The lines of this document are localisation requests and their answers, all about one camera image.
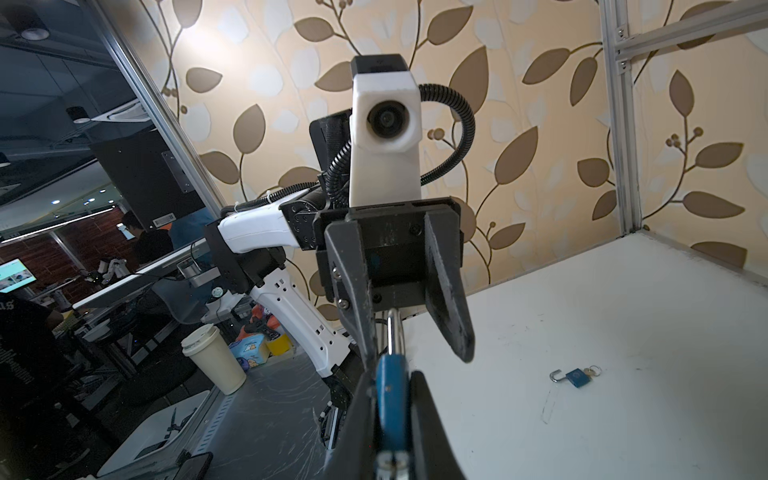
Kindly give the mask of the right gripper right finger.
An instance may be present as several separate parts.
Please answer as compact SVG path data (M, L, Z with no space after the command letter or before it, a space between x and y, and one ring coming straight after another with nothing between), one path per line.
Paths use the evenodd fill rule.
M414 371L409 386L413 478L465 480L425 375Z

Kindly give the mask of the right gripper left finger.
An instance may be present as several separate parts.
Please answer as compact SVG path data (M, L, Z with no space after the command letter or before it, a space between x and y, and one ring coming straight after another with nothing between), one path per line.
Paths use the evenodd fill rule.
M375 380L371 372L366 371L361 375L353 394L344 426L324 470L323 479L375 478L376 419Z

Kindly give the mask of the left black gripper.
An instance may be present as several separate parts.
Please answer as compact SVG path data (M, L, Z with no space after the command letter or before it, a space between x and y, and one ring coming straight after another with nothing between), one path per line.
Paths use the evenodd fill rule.
M324 210L313 233L324 295L335 301L365 369L378 355L374 311L424 305L453 353L475 354L461 278L461 207L451 197Z

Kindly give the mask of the blue padlock with keys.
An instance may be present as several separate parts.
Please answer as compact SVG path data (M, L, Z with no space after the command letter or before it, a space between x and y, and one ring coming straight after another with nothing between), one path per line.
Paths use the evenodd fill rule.
M386 322L387 350L376 373L379 440L375 473L377 479L409 479L410 390L399 310L388 310Z

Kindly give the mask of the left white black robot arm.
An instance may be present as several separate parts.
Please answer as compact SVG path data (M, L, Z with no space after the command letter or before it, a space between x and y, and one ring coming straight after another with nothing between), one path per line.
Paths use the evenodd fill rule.
M461 280L464 235L459 203L449 197L408 200L401 177L382 185L386 200L351 199L354 111L309 127L322 170L313 181L223 208L205 238L225 287L274 313L309 355L331 401L347 408L361 376L381 350L375 325L391 309L424 306L464 362L475 335ZM287 272L288 248L314 251L321 293L340 312L343 332L330 330Z

